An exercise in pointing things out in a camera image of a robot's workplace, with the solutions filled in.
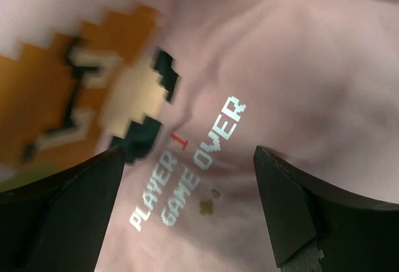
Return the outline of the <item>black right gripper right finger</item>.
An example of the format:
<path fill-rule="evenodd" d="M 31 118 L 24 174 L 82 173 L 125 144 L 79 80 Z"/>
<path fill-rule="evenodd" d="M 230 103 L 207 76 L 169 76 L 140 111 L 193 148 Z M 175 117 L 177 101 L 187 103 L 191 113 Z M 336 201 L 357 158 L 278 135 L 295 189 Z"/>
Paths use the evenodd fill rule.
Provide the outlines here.
<path fill-rule="evenodd" d="M 398 205 L 331 185 L 257 147 L 254 168 L 281 271 L 397 271 Z"/>

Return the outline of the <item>pink pixel-print t-shirt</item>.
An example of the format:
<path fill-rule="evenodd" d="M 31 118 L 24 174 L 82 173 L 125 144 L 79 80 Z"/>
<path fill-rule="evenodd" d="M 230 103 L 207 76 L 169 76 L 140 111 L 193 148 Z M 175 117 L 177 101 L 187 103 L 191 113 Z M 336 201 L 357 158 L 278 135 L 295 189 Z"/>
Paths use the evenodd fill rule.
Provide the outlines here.
<path fill-rule="evenodd" d="M 1 0 L 1 193 L 125 154 L 93 271 L 281 271 L 259 146 L 398 205 L 398 0 Z"/>

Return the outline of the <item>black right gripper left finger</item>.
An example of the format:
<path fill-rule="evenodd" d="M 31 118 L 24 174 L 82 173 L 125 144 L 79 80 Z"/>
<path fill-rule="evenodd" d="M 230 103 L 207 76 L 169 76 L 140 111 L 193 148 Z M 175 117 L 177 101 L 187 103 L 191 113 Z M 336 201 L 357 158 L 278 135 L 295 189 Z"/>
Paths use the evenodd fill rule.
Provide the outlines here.
<path fill-rule="evenodd" d="M 93 271 L 120 186 L 125 154 L 87 161 L 1 193 L 1 271 Z"/>

